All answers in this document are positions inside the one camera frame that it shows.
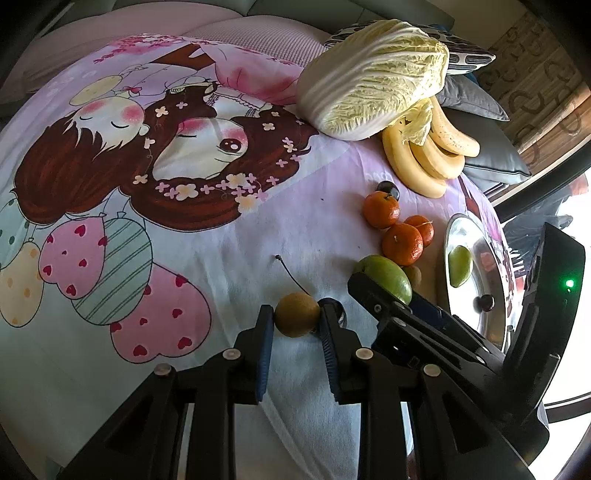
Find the orange mandarin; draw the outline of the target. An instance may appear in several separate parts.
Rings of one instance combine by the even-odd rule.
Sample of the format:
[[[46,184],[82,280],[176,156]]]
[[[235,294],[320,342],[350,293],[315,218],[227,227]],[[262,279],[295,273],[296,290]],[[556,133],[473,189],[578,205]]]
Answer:
[[[423,237],[416,227],[397,223],[383,235],[381,250],[385,257],[399,266],[411,266],[423,254]]]
[[[388,229],[400,217],[400,205],[394,196],[383,191],[375,191],[363,201],[363,217],[376,229]]]
[[[408,217],[405,223],[415,227],[419,231],[425,248],[431,245],[435,237],[435,228],[431,220],[423,215],[413,215]]]

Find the brown longan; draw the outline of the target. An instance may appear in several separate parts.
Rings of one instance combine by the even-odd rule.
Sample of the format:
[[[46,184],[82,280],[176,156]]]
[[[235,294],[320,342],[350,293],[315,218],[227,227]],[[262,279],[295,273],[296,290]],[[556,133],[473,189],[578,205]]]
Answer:
[[[281,334],[297,338],[315,328],[315,321],[320,314],[320,305],[313,297],[301,292],[287,294],[280,299],[274,309],[276,328]]]
[[[423,274],[419,267],[416,265],[410,265],[403,268],[405,274],[408,277],[408,280],[411,283],[411,286],[414,290],[417,290],[423,281]]]

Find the middle yellow banana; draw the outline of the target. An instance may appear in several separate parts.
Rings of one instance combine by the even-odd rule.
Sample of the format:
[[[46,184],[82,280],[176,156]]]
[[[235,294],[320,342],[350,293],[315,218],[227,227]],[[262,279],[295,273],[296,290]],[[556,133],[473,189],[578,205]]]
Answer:
[[[423,145],[409,143],[415,159],[432,177],[453,180],[460,176],[465,166],[465,157],[442,150],[430,136]]]

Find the yellow banana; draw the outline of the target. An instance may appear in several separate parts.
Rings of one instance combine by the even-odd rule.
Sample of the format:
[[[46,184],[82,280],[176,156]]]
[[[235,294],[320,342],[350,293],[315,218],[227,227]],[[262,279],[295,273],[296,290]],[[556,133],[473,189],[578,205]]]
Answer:
[[[403,139],[406,130],[404,118],[394,121],[382,132],[382,142],[387,159],[401,183],[417,194],[431,199],[444,196],[447,184],[430,176],[413,155],[408,141]]]
[[[432,124],[430,135],[442,149],[465,157],[475,158],[480,154],[477,140],[458,130],[445,115],[435,96],[432,104]]]
[[[409,143],[415,159],[432,177],[453,180],[460,176],[465,166],[465,157],[442,150],[430,136],[423,145]]]

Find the grey quilted cushion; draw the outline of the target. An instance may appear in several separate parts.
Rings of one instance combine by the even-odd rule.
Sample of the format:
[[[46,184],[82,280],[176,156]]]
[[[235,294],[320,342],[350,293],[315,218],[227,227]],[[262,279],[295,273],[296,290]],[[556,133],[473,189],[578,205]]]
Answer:
[[[445,85],[436,98],[442,108],[501,122],[510,121],[504,108],[477,83],[464,75],[447,76]]]

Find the dark cherry long stem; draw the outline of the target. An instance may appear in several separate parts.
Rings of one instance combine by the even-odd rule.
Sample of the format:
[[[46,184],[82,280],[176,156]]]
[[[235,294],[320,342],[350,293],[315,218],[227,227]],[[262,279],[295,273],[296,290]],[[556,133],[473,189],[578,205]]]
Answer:
[[[293,281],[294,284],[297,285],[298,288],[300,288],[301,292],[304,292],[304,294],[310,295],[310,292],[308,292],[308,290],[305,289],[304,286],[302,286],[301,283],[297,281],[297,278],[294,277],[294,275],[290,273],[290,270],[287,268],[287,264],[284,262],[283,257],[281,257],[280,254],[276,254],[274,256],[274,258],[276,259],[276,261],[280,262],[280,265],[283,266],[283,270],[286,271],[287,276],[289,276],[290,280]],[[348,326],[348,319],[346,319],[346,311],[345,311],[345,308],[342,306],[341,302],[339,302],[338,300],[329,298],[329,297],[325,297],[325,298],[322,298],[321,300],[319,300],[318,304],[320,304],[321,307],[324,307],[327,305],[332,305],[332,309],[334,309],[335,314],[337,314],[339,326],[341,326],[341,327]]]

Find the black white patterned cushion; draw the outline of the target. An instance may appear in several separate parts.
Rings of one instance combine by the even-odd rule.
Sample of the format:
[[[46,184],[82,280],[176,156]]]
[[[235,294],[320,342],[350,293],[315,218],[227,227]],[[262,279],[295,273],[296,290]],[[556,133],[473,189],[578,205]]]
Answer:
[[[349,27],[342,28],[329,37],[329,39],[325,41],[324,46],[325,48],[331,48],[332,46],[345,41],[350,35],[353,35],[374,23],[376,23],[376,20],[353,23],[352,25],[349,25]],[[430,37],[440,41],[448,48],[450,54],[448,67],[449,75],[467,75],[490,65],[496,60],[495,54],[468,40],[458,37],[443,25],[417,25],[417,28],[421,29]]]

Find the napa cabbage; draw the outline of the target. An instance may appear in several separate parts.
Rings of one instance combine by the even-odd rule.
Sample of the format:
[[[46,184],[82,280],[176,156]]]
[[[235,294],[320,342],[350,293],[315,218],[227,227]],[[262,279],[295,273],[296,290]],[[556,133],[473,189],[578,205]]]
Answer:
[[[297,81],[297,112],[318,131],[367,139],[397,121],[403,140],[422,145],[433,120],[431,98],[445,84],[449,50],[401,20],[379,20],[318,56]]]

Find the bottom yellow banana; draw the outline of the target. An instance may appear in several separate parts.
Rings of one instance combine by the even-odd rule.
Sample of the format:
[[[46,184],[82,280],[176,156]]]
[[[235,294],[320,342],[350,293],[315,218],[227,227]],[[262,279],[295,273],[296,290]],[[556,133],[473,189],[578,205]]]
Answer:
[[[387,159],[401,183],[417,194],[431,199],[444,196],[447,184],[430,176],[413,155],[408,141],[403,139],[406,130],[404,118],[394,121],[382,132],[382,142]]]

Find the silver metal plate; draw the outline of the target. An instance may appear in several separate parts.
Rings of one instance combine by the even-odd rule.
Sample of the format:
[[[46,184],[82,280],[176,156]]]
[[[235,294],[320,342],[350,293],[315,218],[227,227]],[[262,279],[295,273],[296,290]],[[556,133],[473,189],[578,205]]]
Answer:
[[[454,288],[449,279],[448,254],[458,245],[472,252],[473,264],[469,279],[461,287]],[[454,215],[447,225],[441,259],[440,302],[443,307],[502,350],[509,317],[509,297],[504,285],[506,275],[501,273],[501,263],[482,224],[466,214]],[[477,298],[483,294],[495,298],[495,307],[490,312],[482,312],[477,306]]]

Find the top yellow banana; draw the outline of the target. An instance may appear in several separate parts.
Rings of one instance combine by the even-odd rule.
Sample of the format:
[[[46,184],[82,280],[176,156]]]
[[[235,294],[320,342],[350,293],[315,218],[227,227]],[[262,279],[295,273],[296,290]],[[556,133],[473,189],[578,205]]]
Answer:
[[[442,149],[465,157],[475,158],[480,154],[477,140],[458,130],[445,115],[435,96],[432,104],[432,124],[430,135]]]

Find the dark grey leather cushion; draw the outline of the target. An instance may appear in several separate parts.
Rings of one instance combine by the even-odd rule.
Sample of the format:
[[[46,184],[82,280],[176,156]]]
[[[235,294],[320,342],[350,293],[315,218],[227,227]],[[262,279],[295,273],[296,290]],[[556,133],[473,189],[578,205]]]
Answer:
[[[485,195],[494,195],[531,177],[528,166],[498,122],[454,109],[445,109],[444,113],[458,130],[479,142],[480,154],[466,160],[464,175]]]

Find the green jujube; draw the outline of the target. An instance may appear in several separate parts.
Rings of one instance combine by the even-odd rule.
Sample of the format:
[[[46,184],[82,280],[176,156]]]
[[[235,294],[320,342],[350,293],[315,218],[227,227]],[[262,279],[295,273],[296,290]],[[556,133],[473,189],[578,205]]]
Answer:
[[[456,246],[448,254],[448,271],[450,284],[454,288],[461,287],[472,274],[472,252],[463,245]]]
[[[387,257],[369,255],[356,263],[353,273],[367,275],[405,305],[409,305],[413,298],[412,285],[406,273]]]

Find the cartoon printed tablecloth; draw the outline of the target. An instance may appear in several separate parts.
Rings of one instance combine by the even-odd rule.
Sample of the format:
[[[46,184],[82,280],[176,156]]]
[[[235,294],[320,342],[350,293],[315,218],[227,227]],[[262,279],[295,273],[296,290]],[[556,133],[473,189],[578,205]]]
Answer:
[[[160,363],[230,347],[298,287],[342,302],[380,249],[363,199],[394,173],[296,110],[297,64],[137,35],[89,54],[1,130],[1,424],[41,479]]]

